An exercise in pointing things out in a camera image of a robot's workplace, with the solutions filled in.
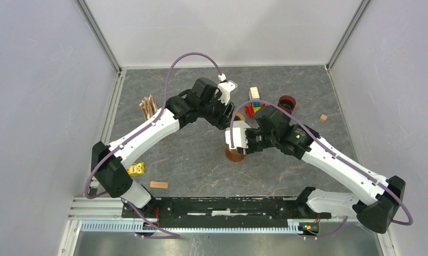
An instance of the yellow block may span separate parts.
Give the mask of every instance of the yellow block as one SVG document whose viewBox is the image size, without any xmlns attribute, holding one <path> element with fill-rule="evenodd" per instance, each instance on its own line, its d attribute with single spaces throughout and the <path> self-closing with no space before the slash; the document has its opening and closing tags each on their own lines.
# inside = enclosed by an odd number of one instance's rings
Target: yellow block
<svg viewBox="0 0 428 256">
<path fill-rule="evenodd" d="M 129 167 L 128 169 L 128 174 L 129 176 L 132 176 L 132 177 L 145 174 L 145 164 L 144 163 L 132 164 L 131 167 Z"/>
</svg>

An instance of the white cable connector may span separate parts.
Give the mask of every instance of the white cable connector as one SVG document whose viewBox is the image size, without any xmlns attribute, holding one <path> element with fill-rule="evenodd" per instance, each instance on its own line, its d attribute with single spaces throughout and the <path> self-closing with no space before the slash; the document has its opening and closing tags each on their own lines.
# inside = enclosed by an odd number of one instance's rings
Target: white cable connector
<svg viewBox="0 0 428 256">
<path fill-rule="evenodd" d="M 221 75 L 218 75 L 217 77 L 219 77 L 220 82 L 224 82 L 227 80 L 227 76 L 223 73 Z"/>
</svg>

